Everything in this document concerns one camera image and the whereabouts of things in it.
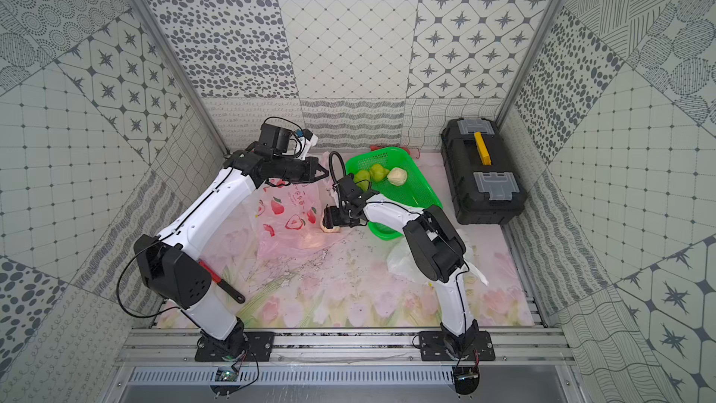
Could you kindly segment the pink patterned plastic bag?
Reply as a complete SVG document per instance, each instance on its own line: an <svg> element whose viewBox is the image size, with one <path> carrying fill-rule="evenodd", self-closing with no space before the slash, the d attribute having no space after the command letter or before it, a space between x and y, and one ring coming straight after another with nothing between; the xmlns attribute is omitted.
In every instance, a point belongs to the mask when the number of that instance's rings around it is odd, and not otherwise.
<svg viewBox="0 0 716 403"><path fill-rule="evenodd" d="M289 185L273 179L246 201L255 205L253 225L261 260L298 259L326 249L347 237L348 229L325 229L323 216L333 203L330 181Z"/></svg>

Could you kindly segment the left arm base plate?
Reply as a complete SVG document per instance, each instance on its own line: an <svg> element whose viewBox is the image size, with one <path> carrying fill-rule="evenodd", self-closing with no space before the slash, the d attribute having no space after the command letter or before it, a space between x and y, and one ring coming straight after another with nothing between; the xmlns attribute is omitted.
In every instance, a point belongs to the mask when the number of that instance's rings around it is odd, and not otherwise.
<svg viewBox="0 0 716 403"><path fill-rule="evenodd" d="M258 362L270 360L275 332L236 331L224 341L201 332L194 357L196 362L234 362L244 354Z"/></svg>

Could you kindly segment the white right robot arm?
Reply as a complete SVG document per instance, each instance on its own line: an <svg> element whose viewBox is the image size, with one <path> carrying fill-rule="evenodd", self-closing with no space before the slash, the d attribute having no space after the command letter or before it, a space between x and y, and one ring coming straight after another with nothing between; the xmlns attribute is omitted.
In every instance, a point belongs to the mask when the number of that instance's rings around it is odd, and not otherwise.
<svg viewBox="0 0 716 403"><path fill-rule="evenodd" d="M443 209L397 203L373 188L359 187L351 175L336 181L333 192L336 204L324 210L324 226L354 227L367 221L402 233L418 270L436 289L446 339L463 347L475 338L477 321L464 285L464 276L470 272L464 258L466 246Z"/></svg>

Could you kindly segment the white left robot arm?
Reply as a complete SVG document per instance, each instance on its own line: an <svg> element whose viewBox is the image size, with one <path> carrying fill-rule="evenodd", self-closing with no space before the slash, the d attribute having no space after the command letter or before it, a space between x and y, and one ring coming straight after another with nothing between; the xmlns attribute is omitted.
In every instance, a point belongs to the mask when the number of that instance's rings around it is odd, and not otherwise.
<svg viewBox="0 0 716 403"><path fill-rule="evenodd" d="M182 216L156 236L134 244L142 282L172 300L204 335L227 341L239 319L216 296L212 275L200 264L202 250L224 220L270 179L311 184L328 177L316 157L304 160L237 150L216 180Z"/></svg>

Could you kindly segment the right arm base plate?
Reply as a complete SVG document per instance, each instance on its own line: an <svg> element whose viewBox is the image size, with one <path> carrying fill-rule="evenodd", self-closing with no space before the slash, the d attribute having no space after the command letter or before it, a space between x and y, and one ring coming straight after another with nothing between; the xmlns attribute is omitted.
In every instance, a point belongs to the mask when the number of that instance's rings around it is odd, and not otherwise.
<svg viewBox="0 0 716 403"><path fill-rule="evenodd" d="M418 333L418 346L421 360L425 362L496 359L492 337L484 330L468 332L460 337L443 331L421 331Z"/></svg>

